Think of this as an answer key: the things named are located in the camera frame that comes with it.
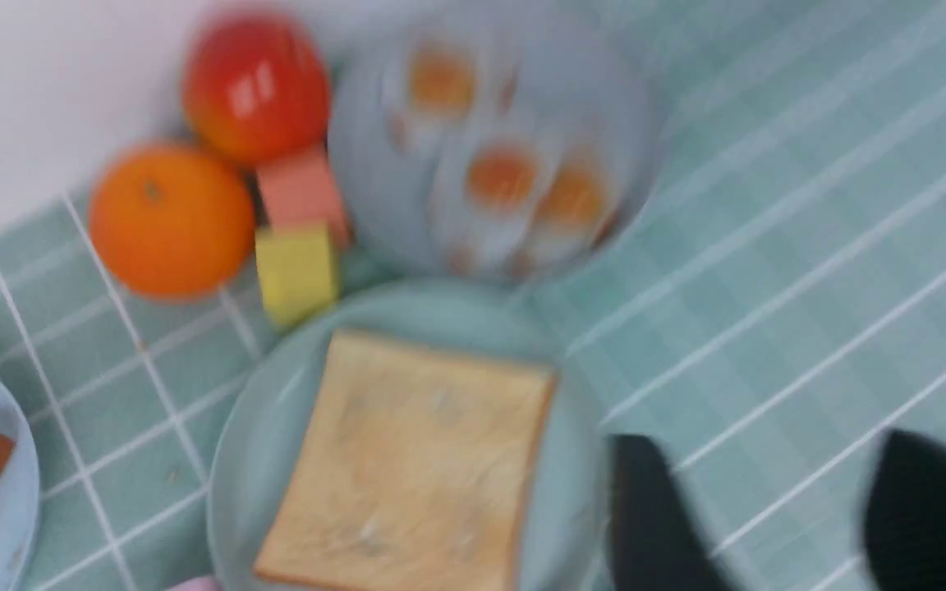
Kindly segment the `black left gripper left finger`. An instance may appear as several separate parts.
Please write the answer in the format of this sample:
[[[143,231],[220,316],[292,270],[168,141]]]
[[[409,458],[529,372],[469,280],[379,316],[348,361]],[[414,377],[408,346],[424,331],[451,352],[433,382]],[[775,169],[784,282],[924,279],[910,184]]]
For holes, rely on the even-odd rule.
[[[660,446],[611,435],[608,571],[615,590],[732,590]]]

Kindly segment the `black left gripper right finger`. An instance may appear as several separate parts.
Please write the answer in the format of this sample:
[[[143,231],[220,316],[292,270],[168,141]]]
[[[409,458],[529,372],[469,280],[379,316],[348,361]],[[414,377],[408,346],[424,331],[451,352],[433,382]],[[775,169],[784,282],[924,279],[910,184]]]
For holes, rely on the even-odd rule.
[[[946,590],[946,444],[887,433],[865,498],[862,552],[879,590]]]

